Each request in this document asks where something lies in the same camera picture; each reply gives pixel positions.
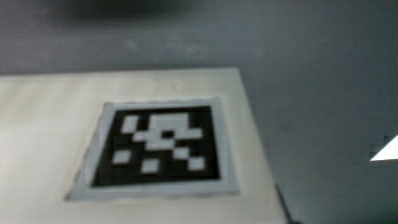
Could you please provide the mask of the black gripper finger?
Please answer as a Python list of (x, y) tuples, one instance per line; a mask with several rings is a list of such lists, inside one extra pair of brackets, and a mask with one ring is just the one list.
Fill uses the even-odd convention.
[(281, 207), (282, 207), (282, 213), (284, 213), (284, 218), (286, 218), (286, 224), (302, 224), (300, 221), (297, 221), (291, 217), (291, 213), (288, 210), (288, 206), (286, 206), (286, 201), (284, 201), (284, 196), (282, 196), (282, 192), (281, 192), (281, 188), (275, 185), (275, 192), (277, 192), (277, 198), (279, 198), (279, 203), (281, 203)]

